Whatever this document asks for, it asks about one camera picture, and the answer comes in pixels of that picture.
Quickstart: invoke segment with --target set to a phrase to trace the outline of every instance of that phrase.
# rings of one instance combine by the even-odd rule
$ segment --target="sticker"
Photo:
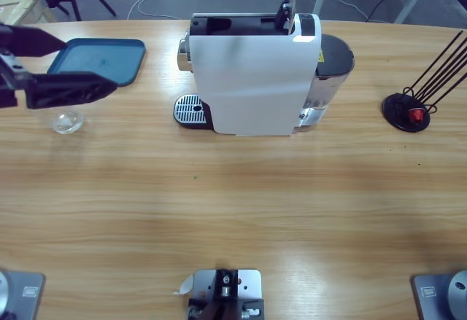
[[[39,287],[26,286],[23,290],[23,297],[37,297]]]
[[[421,289],[422,289],[423,297],[436,297],[435,286],[422,287]]]

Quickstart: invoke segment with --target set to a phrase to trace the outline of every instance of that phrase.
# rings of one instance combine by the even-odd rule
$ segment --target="wooden crate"
[[[54,23],[45,0],[0,0],[0,21],[6,25]]]

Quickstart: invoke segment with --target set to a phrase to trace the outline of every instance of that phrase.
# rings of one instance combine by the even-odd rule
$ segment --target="coffee machine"
[[[197,94],[181,96],[175,120],[238,136],[286,136],[316,125],[354,66],[341,39],[285,0],[275,14],[194,14],[177,55]]]

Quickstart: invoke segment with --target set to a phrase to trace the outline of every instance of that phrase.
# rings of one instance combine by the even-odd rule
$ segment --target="wooden table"
[[[257,268],[267,319],[417,318],[409,277],[467,265],[467,88],[422,133],[386,123],[456,30],[323,23],[355,70],[318,128],[245,138],[172,118],[186,21],[54,23],[63,40],[141,39],[135,83],[62,136],[1,110],[0,261],[47,275],[39,320],[185,318],[199,268]],[[23,59],[45,71],[53,56]]]

